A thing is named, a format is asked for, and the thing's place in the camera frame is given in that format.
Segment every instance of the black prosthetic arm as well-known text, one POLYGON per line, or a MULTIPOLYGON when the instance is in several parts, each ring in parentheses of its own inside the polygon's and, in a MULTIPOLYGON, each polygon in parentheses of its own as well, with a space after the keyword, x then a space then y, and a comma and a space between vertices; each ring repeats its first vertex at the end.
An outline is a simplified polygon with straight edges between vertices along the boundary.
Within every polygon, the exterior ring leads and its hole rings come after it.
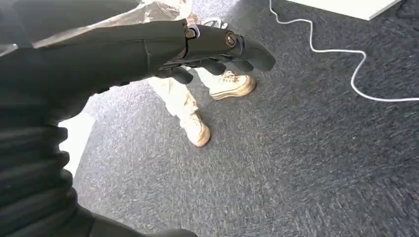
POLYGON ((0 57, 0 236, 195 237, 186 230, 145 235, 79 206, 69 155, 58 149, 89 96, 150 76, 192 77, 180 66, 214 74, 232 62, 270 70, 260 44, 231 31, 186 21, 99 28, 40 48, 0 57))

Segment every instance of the gray carpet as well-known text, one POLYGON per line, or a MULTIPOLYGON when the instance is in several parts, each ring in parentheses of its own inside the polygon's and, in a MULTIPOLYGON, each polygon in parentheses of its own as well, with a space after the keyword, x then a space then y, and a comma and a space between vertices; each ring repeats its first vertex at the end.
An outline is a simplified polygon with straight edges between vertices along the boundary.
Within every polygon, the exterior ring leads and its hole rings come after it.
MULTIPOLYGON (((357 55, 314 54, 308 25, 276 24, 268 1, 194 0, 203 17, 263 42, 278 60, 244 98, 189 88, 211 128, 203 148, 145 82, 92 97, 96 118, 75 187, 80 202, 141 232, 201 237, 419 236, 419 104, 377 103, 349 84, 357 55)), ((274 0, 315 22, 318 48, 365 50, 357 86, 419 96, 418 1, 371 22, 274 0)))

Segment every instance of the white cable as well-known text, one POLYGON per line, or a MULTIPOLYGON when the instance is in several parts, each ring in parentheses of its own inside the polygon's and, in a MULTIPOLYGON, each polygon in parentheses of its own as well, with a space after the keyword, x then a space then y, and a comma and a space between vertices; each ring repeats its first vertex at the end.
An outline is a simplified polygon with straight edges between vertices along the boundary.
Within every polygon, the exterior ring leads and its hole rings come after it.
POLYGON ((373 96, 369 96, 367 94, 362 93, 360 90, 358 90, 358 88, 356 88, 355 86, 355 78, 356 75, 358 74, 359 69, 362 67, 362 65, 364 64, 365 60, 367 59, 367 54, 364 51, 361 50, 349 50, 349 49, 315 49, 313 47, 313 22, 307 19, 295 19, 292 21, 287 21, 287 22, 282 22, 278 19, 278 14, 273 10, 272 8, 272 0, 269 0, 269 8, 271 10, 271 12, 275 15, 276 17, 276 21, 279 24, 282 25, 287 25, 287 24, 291 24, 294 22, 306 22, 308 24, 310 24, 310 39, 309 39, 309 44, 310 44, 310 48, 313 52, 316 53, 358 53, 358 54, 362 54, 363 59, 361 60, 361 62, 358 64, 358 66, 355 68, 355 71, 352 74, 351 77, 351 86, 352 89, 359 94, 360 96, 370 99, 370 100, 374 100, 374 101, 380 101, 380 102, 407 102, 407 101, 419 101, 419 98, 402 98, 402 99, 383 99, 383 98, 377 98, 377 97, 373 97, 373 96))

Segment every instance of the shoe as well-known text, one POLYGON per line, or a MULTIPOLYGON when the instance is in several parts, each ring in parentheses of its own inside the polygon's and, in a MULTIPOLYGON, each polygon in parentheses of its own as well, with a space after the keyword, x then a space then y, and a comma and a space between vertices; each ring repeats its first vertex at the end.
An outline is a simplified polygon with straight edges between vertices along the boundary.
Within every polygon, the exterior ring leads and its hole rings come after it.
POLYGON ((247 75, 234 75, 231 71, 226 71, 220 76, 218 83, 214 83, 209 89, 209 95, 214 100, 227 97, 245 96, 252 92, 256 87, 256 80, 247 75))
POLYGON ((185 129, 189 140, 197 147, 204 146, 210 140, 210 129, 197 113, 180 118, 180 126, 185 129))

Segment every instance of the metal screw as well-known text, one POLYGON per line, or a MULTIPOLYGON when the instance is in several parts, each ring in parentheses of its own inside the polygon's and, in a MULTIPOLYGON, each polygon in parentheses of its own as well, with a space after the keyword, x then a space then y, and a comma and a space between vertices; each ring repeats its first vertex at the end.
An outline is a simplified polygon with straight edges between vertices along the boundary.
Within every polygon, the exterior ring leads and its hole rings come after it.
POLYGON ((195 32, 195 30, 193 30, 193 29, 186 30, 186 37, 188 39, 194 39, 194 38, 196 38, 196 32, 195 32))
POLYGON ((236 35, 233 32, 228 32, 225 36, 226 43, 229 47, 233 48, 236 46, 236 35))

